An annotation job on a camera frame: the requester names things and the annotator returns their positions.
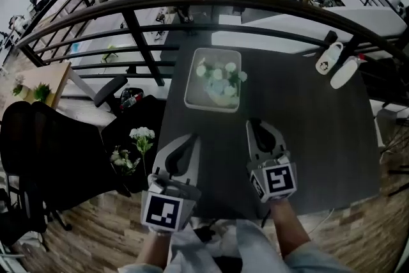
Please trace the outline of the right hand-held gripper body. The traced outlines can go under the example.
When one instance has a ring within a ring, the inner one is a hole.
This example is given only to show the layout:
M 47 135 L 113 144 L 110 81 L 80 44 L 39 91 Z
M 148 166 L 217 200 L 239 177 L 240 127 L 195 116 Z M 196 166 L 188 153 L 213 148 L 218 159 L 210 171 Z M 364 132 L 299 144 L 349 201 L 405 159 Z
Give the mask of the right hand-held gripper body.
M 290 197 L 297 191 L 295 163 L 289 152 L 270 157 L 264 161 L 249 162 L 249 180 L 260 202 Z

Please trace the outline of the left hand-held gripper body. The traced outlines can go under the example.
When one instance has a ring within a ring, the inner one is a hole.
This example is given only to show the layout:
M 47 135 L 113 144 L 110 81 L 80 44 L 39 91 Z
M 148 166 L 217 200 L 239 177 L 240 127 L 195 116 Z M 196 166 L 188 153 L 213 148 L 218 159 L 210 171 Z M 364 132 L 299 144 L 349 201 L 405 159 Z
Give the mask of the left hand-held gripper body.
M 201 197 L 193 185 L 150 174 L 148 189 L 142 192 L 141 224 L 159 233 L 183 230 Z

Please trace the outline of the white and blue artificial flowers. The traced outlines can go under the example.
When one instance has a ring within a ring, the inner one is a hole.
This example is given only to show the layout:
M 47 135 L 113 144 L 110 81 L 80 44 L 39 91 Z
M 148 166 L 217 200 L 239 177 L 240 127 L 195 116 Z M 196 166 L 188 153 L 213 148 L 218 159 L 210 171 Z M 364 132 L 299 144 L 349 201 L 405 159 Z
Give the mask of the white and blue artificial flowers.
M 219 107 L 237 107 L 240 101 L 240 85 L 247 80 L 247 73 L 239 70 L 234 62 L 211 64 L 203 58 L 196 68 L 196 75 L 204 80 L 204 90 Z

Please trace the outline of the white rectangular tray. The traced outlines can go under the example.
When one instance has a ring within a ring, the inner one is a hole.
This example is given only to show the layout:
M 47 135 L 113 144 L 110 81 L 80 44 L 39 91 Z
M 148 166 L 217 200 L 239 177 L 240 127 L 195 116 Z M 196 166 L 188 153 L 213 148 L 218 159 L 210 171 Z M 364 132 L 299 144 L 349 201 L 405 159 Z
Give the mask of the white rectangular tray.
M 184 102 L 188 108 L 198 109 L 204 111 L 215 111 L 222 113 L 235 113 L 237 107 L 219 107 L 216 105 L 205 91 L 205 82 L 203 79 L 196 75 L 196 68 L 199 61 L 206 58 L 208 62 L 214 64 L 215 62 L 221 62 L 223 64 L 234 62 L 237 64 L 238 69 L 242 70 L 242 56 L 238 51 L 225 50 L 225 49 L 211 49 L 211 48 L 198 48 L 195 50 L 189 77 L 185 88 Z

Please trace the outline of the person's left forearm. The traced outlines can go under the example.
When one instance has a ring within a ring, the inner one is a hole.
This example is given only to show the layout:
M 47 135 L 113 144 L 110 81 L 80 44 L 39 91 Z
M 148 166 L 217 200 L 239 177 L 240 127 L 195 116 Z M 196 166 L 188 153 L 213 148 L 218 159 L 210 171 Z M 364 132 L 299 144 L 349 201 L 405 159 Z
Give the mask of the person's left forearm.
M 150 231 L 144 240 L 136 263 L 152 265 L 164 270 L 167 266 L 170 241 L 170 233 Z

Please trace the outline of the person's right forearm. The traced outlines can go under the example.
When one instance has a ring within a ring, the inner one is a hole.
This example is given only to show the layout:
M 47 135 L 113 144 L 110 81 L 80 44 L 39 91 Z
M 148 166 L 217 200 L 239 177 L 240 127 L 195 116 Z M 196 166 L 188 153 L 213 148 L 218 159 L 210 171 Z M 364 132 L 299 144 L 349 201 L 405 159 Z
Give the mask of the person's right forearm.
M 270 210 L 283 258 L 311 241 L 287 199 L 273 201 Z

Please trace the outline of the large white artificial flower stem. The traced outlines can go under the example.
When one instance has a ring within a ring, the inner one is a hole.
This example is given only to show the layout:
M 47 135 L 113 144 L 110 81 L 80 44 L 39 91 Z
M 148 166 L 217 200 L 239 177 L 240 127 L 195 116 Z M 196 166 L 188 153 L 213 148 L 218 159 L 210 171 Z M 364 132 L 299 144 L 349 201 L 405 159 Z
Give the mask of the large white artificial flower stem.
M 154 145 L 153 140 L 155 139 L 155 132 L 147 127 L 139 127 L 137 129 L 132 129 L 129 136 L 132 139 L 132 143 L 137 147 L 137 150 L 141 154 L 144 173 L 147 175 L 145 155 Z

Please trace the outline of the small white artificial flower bunch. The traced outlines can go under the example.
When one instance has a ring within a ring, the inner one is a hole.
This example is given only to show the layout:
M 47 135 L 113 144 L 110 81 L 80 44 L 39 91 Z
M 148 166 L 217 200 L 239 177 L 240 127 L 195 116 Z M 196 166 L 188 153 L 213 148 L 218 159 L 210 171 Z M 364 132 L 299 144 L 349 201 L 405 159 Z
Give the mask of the small white artificial flower bunch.
M 136 171 L 140 161 L 141 158 L 131 160 L 130 152 L 126 149 L 122 149 L 120 146 L 115 146 L 110 156 L 111 164 L 121 176 L 132 175 Z

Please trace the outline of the person's light blue shirt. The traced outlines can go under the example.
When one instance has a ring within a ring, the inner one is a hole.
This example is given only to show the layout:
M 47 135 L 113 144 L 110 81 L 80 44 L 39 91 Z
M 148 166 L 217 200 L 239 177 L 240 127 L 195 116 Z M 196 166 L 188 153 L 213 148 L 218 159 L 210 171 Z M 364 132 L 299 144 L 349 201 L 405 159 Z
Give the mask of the person's light blue shirt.
M 261 228 L 238 220 L 233 245 L 242 260 L 240 273 L 353 273 L 334 257 L 307 242 L 281 258 Z M 171 237 L 173 258 L 165 269 L 147 263 L 125 265 L 118 273 L 222 273 L 215 248 L 200 241 L 191 226 Z

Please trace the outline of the red and white bottle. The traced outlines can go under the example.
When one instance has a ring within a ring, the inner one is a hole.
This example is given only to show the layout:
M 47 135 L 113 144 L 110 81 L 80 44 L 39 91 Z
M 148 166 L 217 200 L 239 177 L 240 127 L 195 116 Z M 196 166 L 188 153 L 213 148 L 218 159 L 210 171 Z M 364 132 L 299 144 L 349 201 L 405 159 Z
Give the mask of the red and white bottle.
M 126 109 L 129 107 L 132 107 L 142 98 L 143 98 L 143 92 L 137 92 L 137 93 L 130 93 L 128 91 L 124 92 L 121 95 L 121 108 Z

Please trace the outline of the white mug with dark print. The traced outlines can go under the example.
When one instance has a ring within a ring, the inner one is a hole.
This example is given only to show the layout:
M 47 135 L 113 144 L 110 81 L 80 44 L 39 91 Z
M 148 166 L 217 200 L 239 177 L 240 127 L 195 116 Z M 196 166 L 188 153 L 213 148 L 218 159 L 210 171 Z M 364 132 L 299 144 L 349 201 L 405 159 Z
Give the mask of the white mug with dark print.
M 326 75 L 332 67 L 338 62 L 338 59 L 343 51 L 341 42 L 332 43 L 327 50 L 323 52 L 319 60 L 316 62 L 315 68 L 321 75 Z

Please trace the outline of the plain white cup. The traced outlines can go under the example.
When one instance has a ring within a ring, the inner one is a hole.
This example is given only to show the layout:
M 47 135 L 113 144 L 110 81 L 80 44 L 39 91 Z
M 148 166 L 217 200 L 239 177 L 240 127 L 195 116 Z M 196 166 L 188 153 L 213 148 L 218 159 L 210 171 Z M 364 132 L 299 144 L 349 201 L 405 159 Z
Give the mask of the plain white cup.
M 342 67 L 332 76 L 330 85 L 337 90 L 343 87 L 354 75 L 359 67 L 356 58 L 348 59 L 344 62 Z

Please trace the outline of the small green potted plant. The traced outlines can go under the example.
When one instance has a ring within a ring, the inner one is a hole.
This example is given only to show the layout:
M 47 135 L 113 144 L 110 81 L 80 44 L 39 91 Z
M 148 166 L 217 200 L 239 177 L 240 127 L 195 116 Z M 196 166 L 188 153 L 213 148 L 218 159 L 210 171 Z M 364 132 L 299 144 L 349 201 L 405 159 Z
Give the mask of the small green potted plant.
M 33 95 L 34 99 L 39 102 L 45 103 L 47 100 L 47 97 L 49 96 L 51 92 L 50 86 L 45 83 L 40 83 L 34 90 L 33 90 Z

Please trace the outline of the light wooden desk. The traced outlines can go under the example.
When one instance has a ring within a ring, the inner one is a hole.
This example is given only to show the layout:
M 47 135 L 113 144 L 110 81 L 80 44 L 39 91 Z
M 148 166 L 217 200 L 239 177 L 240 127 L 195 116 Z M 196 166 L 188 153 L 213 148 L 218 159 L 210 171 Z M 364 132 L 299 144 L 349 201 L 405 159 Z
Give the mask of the light wooden desk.
M 24 98 L 20 95 L 12 95 L 12 86 L 8 87 L 6 89 L 7 96 L 5 98 L 4 106 L 0 107 L 0 116 L 2 116 L 5 109 L 14 102 L 26 101 L 30 104 L 35 102 L 34 90 L 39 84 L 45 84 L 50 87 L 50 94 L 47 96 L 45 104 L 53 109 L 57 109 L 70 70 L 69 63 L 60 63 L 17 73 L 17 78 L 19 80 L 22 79 L 24 85 L 22 90 Z

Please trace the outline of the small white potted flower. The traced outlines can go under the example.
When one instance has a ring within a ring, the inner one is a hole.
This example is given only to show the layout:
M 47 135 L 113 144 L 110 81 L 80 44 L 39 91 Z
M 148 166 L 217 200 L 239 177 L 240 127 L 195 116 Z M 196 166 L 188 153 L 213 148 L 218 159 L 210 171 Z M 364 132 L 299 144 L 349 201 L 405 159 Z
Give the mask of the small white potted flower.
M 31 89 L 24 84 L 25 77 L 23 75 L 17 75 L 15 77 L 12 89 L 12 95 L 14 97 L 19 97 L 22 100 L 25 100 L 29 95 Z

